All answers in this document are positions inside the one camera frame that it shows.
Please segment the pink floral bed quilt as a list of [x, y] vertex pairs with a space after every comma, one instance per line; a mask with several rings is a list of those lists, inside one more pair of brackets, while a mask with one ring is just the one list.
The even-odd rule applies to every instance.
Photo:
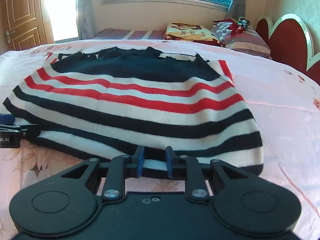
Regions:
[[142, 176], [126, 178], [122, 200], [104, 201], [113, 158], [22, 139], [1, 148], [1, 239], [319, 239], [319, 85], [288, 65], [187, 42], [42, 45], [1, 56], [1, 114], [11, 114], [3, 103], [13, 89], [60, 54], [113, 47], [225, 60], [262, 138], [262, 172], [199, 162], [210, 197], [189, 201], [184, 179], [170, 179], [165, 162], [163, 171], [147, 168], [144, 151]]

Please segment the striped pink grey pillow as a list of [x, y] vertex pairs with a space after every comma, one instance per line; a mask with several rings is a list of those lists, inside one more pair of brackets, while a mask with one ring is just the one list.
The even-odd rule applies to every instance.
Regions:
[[212, 32], [215, 34], [225, 48], [246, 53], [253, 56], [260, 56], [271, 59], [271, 50], [262, 37], [249, 24], [242, 33], [231, 35], [229, 27], [231, 21], [214, 21]]

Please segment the red heart shaped headboard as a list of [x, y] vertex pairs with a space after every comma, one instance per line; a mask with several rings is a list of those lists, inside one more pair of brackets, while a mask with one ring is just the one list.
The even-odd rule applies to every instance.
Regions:
[[275, 23], [258, 18], [256, 32], [271, 50], [271, 58], [287, 64], [319, 83], [319, 53], [315, 53], [311, 31], [296, 14], [285, 14]]

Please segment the brown wooden door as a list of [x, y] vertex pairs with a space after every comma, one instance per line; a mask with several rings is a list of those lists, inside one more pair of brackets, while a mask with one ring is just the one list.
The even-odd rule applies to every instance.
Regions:
[[[44, 0], [1, 0], [1, 12], [8, 50], [27, 50], [54, 43]], [[11, 44], [7, 43], [7, 30], [15, 30]]]

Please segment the striped red black white sweater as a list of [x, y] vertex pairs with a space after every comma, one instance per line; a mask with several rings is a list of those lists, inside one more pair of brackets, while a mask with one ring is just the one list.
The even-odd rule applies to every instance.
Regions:
[[40, 129], [32, 144], [110, 160], [145, 148], [146, 167], [164, 151], [200, 163], [221, 159], [259, 175], [263, 142], [225, 60], [146, 49], [60, 54], [4, 100], [18, 124]]

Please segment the red green ribbon decoration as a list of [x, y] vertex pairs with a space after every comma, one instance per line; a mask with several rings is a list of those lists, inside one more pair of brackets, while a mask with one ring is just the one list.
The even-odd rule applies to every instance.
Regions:
[[230, 23], [230, 25], [227, 27], [230, 32], [230, 36], [233, 37], [235, 34], [241, 34], [244, 31], [248, 29], [248, 26], [250, 25], [250, 21], [245, 19], [243, 16], [239, 18], [227, 18], [224, 20], [214, 20], [215, 24], [218, 23]]

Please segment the grey left curtain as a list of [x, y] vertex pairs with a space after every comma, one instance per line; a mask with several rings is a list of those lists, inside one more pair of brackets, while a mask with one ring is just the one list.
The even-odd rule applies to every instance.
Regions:
[[76, 24], [78, 38], [90, 40], [94, 38], [92, 0], [76, 0]]

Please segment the folded yellow red blanket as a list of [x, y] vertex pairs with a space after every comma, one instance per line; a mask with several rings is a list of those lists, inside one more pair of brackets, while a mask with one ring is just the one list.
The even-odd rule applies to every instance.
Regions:
[[198, 24], [169, 23], [162, 38], [164, 40], [188, 41], [210, 46], [225, 46], [214, 33]]

